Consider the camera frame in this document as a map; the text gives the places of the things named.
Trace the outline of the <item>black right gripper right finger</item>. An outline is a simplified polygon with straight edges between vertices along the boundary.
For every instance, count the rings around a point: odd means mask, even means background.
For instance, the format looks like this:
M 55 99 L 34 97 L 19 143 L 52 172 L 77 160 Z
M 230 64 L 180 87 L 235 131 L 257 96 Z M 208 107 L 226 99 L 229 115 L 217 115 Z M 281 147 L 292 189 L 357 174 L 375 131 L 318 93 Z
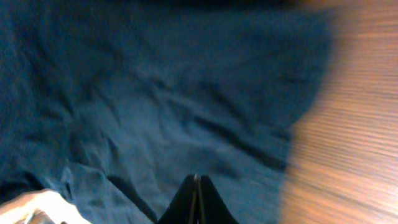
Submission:
M 206 224 L 238 224 L 212 180 L 207 175 L 203 175 L 200 177 L 199 184 L 202 222 Z

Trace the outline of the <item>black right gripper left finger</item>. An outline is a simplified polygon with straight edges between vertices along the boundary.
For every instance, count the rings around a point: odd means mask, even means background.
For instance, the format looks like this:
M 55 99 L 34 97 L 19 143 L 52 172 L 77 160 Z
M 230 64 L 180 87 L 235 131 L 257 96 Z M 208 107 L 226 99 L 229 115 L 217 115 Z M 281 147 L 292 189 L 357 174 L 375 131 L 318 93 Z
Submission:
M 195 197 L 197 195 L 197 180 L 195 175 L 188 175 L 174 195 L 165 213 L 159 218 L 157 224 L 188 224 L 192 223 L 190 215 L 195 214 Z

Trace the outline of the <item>navy blue shorts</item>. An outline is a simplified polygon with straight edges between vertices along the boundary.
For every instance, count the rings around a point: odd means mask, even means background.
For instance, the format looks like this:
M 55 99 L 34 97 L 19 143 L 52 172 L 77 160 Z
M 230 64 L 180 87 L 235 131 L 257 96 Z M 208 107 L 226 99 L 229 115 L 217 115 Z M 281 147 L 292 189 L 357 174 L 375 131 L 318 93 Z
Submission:
M 150 223 L 199 174 L 237 222 L 277 223 L 330 45 L 325 13 L 275 1 L 2 1 L 1 202 Z

